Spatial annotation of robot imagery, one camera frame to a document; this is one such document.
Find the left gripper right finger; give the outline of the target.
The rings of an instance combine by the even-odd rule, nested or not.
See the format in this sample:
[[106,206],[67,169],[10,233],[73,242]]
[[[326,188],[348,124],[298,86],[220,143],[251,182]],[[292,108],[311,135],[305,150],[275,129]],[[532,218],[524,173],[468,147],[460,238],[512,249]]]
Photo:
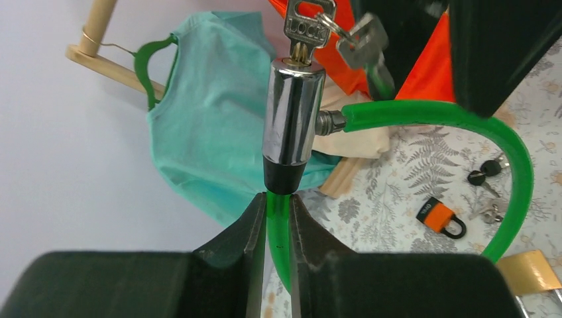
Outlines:
[[290,199],[294,317],[519,317],[502,274],[475,254],[355,252]]

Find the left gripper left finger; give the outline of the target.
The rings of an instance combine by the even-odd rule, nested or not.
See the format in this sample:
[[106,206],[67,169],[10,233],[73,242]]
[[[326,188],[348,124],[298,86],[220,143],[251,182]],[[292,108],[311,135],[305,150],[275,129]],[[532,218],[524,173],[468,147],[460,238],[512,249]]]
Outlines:
[[58,251],[34,260],[2,317],[258,317],[266,195],[191,252]]

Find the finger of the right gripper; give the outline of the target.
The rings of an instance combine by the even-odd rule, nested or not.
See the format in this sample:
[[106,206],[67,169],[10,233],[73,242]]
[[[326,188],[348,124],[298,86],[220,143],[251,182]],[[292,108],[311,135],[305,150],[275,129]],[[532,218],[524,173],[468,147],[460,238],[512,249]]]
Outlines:
[[450,1],[449,30],[456,102],[489,118],[561,37],[561,2]]
[[376,15],[388,35],[383,50],[385,66],[395,84],[395,93],[403,86],[425,48],[448,1],[433,0],[358,0],[351,1],[353,17]]

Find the cable lock key pair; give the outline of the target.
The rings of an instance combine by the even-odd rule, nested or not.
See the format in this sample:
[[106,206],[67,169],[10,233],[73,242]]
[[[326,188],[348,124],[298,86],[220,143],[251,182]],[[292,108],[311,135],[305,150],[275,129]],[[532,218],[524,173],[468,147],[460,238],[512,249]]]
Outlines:
[[289,59],[294,65],[310,65],[313,51],[326,47],[334,33],[339,37],[336,50],[348,67],[386,68],[383,50],[388,45],[388,35],[376,15],[364,14],[350,31],[346,31],[334,20],[334,1],[310,1],[310,4],[321,8],[314,17],[299,12],[301,3],[289,1],[284,20],[284,34],[290,39]]

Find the green cable lock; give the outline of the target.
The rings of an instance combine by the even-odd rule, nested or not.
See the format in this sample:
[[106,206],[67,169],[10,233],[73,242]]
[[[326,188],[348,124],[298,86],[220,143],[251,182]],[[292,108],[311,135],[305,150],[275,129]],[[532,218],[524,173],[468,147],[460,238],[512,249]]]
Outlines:
[[[292,268],[289,220],[291,203],[311,157],[313,138],[320,133],[319,106],[325,69],[318,63],[297,64],[289,58],[271,63],[262,143],[266,186],[267,229],[278,276],[291,290]],[[532,200],[534,171],[522,139],[503,122],[484,119],[455,103],[433,100],[388,100],[346,105],[328,114],[341,117],[336,131],[431,124],[449,126],[482,135],[503,149],[512,169],[512,196],[506,216],[483,256],[496,262],[511,245]]]

